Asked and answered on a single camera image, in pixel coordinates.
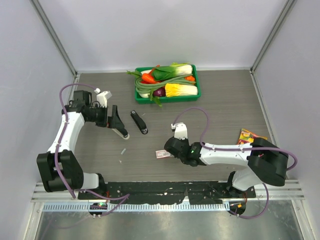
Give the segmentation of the red white staple box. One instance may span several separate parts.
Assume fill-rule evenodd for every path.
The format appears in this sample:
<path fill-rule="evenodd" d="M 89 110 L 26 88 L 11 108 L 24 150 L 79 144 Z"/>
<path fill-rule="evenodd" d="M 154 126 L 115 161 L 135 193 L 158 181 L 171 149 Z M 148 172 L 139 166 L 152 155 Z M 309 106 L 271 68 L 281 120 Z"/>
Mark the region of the red white staple box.
<path fill-rule="evenodd" d="M 172 156 L 168 151 L 166 151 L 164 149 L 163 150 L 157 150 L 155 152 L 155 155 L 156 155 L 157 159 L 169 158 L 169 157 Z"/>

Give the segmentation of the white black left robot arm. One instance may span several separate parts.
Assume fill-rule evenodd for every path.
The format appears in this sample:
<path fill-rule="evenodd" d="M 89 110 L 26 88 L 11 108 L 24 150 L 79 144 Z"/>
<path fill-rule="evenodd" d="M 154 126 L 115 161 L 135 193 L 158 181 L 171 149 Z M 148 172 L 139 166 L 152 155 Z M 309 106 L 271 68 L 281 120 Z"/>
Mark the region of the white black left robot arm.
<path fill-rule="evenodd" d="M 112 106 L 108 115 L 110 91 L 92 93 L 77 90 L 73 99 L 62 109 L 58 133 L 47 152 L 40 153 L 36 163 L 46 192 L 89 190 L 93 198 L 100 200 L 107 192 L 107 185 L 100 173 L 86 173 L 74 155 L 79 133 L 85 123 L 95 123 L 97 127 L 109 128 L 127 140 L 130 135 L 120 119 L 118 107 Z"/>

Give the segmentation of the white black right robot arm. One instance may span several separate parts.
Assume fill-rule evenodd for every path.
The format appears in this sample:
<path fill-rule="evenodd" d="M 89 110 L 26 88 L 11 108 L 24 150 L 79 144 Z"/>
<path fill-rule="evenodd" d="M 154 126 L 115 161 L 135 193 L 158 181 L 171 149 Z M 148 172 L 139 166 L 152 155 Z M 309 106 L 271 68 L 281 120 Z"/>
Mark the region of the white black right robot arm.
<path fill-rule="evenodd" d="M 213 145 L 189 144 L 188 139 L 171 137 L 164 149 L 192 167 L 218 164 L 242 167 L 230 173 L 225 186 L 226 193 L 233 198 L 262 183 L 275 187 L 285 185 L 289 155 L 264 138 L 240 145 Z"/>

